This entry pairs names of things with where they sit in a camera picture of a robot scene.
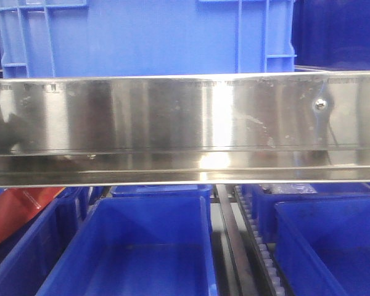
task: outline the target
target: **red object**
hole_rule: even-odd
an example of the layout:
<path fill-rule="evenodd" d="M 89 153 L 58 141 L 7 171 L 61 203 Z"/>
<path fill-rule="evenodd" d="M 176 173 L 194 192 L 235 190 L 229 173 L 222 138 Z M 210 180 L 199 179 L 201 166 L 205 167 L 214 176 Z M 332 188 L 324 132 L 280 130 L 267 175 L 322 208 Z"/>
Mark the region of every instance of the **red object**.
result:
<path fill-rule="evenodd" d="M 0 243 L 33 219 L 64 189 L 11 188 L 0 194 Z"/>

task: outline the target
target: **shiny metal surface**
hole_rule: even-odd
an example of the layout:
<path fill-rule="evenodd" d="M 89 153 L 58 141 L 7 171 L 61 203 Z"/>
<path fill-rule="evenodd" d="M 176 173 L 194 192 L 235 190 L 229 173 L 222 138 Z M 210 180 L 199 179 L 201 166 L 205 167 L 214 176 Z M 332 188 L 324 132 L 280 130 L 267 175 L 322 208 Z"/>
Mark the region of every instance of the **shiny metal surface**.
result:
<path fill-rule="evenodd" d="M 0 186 L 298 180 L 370 180 L 370 72 L 0 80 Z"/>

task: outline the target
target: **metal frame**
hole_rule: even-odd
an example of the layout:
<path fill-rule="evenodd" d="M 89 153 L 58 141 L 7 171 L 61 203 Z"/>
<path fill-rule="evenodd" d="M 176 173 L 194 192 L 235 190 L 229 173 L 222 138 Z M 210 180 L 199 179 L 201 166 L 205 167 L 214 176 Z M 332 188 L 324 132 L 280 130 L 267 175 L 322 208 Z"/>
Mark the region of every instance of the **metal frame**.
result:
<path fill-rule="evenodd" d="M 273 259 L 271 247 L 263 243 L 263 239 L 258 232 L 257 222 L 251 217 L 251 207 L 245 200 L 245 197 L 242 196 L 240 186 L 234 188 L 234 196 L 239 205 L 245 227 L 247 228 L 252 252 L 256 258 L 256 264 L 263 275 L 261 278 L 265 281 L 265 286 L 268 290 L 266 293 L 272 296 L 294 296 L 286 278 L 282 276 L 281 271 Z"/>
<path fill-rule="evenodd" d="M 216 185 L 241 296 L 259 296 L 225 185 Z"/>
<path fill-rule="evenodd" d="M 370 72 L 0 80 L 0 186 L 370 181 Z"/>

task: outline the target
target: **metal rail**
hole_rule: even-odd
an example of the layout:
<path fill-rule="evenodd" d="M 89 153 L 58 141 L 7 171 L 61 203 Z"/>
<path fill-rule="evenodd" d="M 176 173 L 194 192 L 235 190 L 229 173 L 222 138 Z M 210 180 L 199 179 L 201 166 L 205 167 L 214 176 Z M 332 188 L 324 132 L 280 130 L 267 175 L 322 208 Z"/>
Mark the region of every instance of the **metal rail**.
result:
<path fill-rule="evenodd" d="M 259 296 L 225 185 L 216 185 L 241 296 Z"/>
<path fill-rule="evenodd" d="M 285 290 L 282 279 L 279 276 L 279 271 L 274 264 L 272 254 L 270 254 L 268 246 L 262 242 L 262 238 L 257 230 L 257 225 L 251 223 L 251 209 L 248 207 L 248 203 L 243 198 L 241 189 L 239 187 L 235 187 L 234 196 L 239 205 L 242 218 L 249 233 L 251 247 L 255 254 L 255 258 L 257 259 L 256 261 L 259 270 L 263 274 L 261 278 L 265 281 L 265 287 L 268 288 L 268 292 L 266 291 L 266 293 L 271 296 L 292 295 L 292 291 L 290 289 L 287 289 L 287 291 Z"/>
<path fill-rule="evenodd" d="M 0 186 L 370 181 L 370 72 L 0 80 Z"/>

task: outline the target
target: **bolt head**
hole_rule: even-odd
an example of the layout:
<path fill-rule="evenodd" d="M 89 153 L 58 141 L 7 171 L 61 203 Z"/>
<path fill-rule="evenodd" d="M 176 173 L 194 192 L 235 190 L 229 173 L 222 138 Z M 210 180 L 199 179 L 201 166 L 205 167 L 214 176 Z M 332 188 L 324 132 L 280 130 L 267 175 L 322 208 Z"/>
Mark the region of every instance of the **bolt head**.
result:
<path fill-rule="evenodd" d="M 315 101 L 315 108 L 317 108 L 318 110 L 323 110 L 327 107 L 327 101 L 323 98 L 318 98 L 316 101 Z"/>

